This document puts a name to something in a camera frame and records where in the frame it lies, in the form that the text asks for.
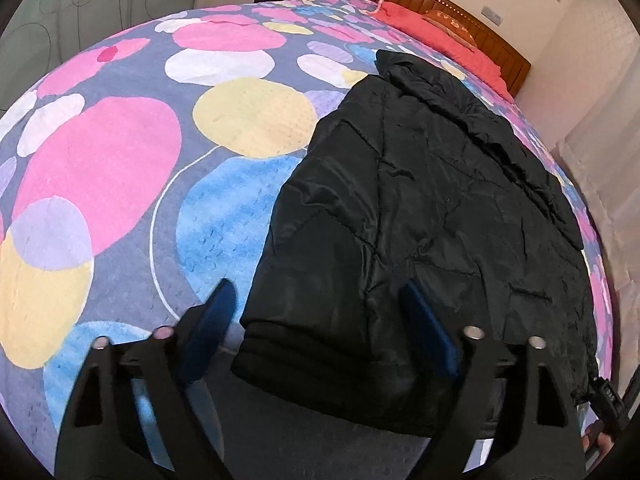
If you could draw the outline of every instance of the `silver bolt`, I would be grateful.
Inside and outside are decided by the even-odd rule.
[[[94,339],[94,342],[91,344],[91,346],[96,350],[103,350],[110,344],[111,340],[107,336],[101,335],[100,337]]]
[[[154,339],[169,339],[174,334],[174,327],[159,326],[154,330]]]
[[[477,326],[465,326],[462,329],[462,333],[469,339],[482,339],[484,337],[484,331]]]
[[[529,338],[529,344],[538,350],[542,350],[546,346],[546,341],[541,337],[534,335]]]

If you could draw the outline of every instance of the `wooden headboard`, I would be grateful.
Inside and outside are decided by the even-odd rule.
[[[478,48],[502,70],[502,78],[507,83],[507,89],[512,96],[516,96],[524,79],[531,69],[531,63],[503,40],[496,32],[484,23],[466,12],[449,0],[386,0],[401,5],[420,14],[427,10],[445,10],[447,14],[455,16],[476,40]]]

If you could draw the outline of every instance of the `dark red spot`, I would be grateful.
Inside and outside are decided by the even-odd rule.
[[[111,61],[116,56],[117,53],[118,53],[117,46],[115,45],[108,46],[100,54],[98,54],[98,61],[101,63],[106,63],[107,61]]]

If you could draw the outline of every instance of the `wall switch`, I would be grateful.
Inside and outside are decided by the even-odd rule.
[[[491,10],[489,7],[484,6],[482,8],[482,15],[488,17],[492,22],[496,25],[500,25],[502,23],[502,17],[498,15],[497,12]]]

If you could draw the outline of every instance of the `orange pillow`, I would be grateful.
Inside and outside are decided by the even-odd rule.
[[[471,35],[471,33],[466,30],[466,28],[463,27],[460,22],[457,22],[455,19],[442,12],[441,10],[429,10],[428,12],[425,12],[423,14],[422,18],[431,23],[431,25],[435,25],[439,29],[443,30],[454,40],[466,46],[467,48],[471,50],[478,48],[478,46],[476,45],[476,40],[474,40],[474,37]]]

